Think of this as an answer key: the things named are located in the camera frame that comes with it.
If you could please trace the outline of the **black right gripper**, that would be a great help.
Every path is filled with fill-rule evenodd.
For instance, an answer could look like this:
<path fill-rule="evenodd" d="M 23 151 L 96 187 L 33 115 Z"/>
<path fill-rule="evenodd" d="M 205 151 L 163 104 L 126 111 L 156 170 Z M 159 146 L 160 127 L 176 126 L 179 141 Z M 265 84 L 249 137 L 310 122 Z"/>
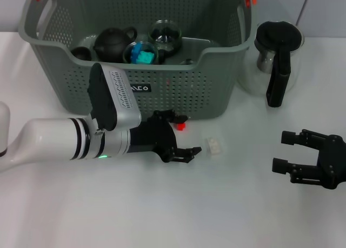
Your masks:
<path fill-rule="evenodd" d="M 319 150 L 318 166 L 293 164 L 274 158 L 272 172 L 283 175 L 288 173 L 292 183 L 320 185 L 329 190 L 345 183 L 345 142 L 341 136 L 327 136 L 306 129 L 299 134 L 283 131 L 281 143 Z"/>

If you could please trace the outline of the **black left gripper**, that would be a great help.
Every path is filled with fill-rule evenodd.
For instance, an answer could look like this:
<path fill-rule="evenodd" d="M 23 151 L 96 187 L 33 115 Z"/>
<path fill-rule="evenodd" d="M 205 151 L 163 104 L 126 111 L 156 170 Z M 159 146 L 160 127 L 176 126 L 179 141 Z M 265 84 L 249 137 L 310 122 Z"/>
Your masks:
<path fill-rule="evenodd" d="M 201 147 L 177 148 L 175 133 L 170 123 L 185 123 L 186 115 L 174 110 L 154 111 L 146 121 L 130 130 L 130 153 L 154 152 L 165 163 L 189 163 L 202 151 Z"/>

